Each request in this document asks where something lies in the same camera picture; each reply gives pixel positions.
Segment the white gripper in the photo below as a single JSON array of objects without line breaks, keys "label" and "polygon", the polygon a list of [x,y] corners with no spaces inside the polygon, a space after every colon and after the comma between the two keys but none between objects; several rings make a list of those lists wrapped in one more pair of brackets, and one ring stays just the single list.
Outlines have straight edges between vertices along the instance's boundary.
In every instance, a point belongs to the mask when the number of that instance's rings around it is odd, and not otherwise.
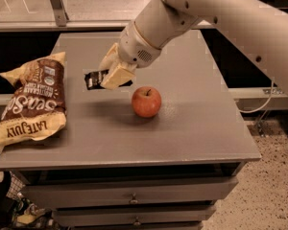
[{"label": "white gripper", "polygon": [[[122,31],[118,44],[114,43],[111,46],[99,64],[100,70],[108,70],[101,86],[113,90],[131,81],[135,76],[136,67],[144,68],[151,65],[160,54],[161,50],[147,42],[131,21]],[[126,62],[116,61],[118,55]]]}]

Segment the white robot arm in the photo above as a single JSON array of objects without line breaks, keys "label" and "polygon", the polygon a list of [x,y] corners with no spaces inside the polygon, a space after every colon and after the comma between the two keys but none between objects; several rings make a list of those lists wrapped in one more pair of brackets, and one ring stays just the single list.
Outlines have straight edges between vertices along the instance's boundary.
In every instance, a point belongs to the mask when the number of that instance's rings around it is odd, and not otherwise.
[{"label": "white robot arm", "polygon": [[114,89],[129,81],[171,39],[203,20],[288,95],[288,14],[258,0],[151,0],[99,65],[111,74],[122,69],[122,79],[107,75],[102,85]]}]

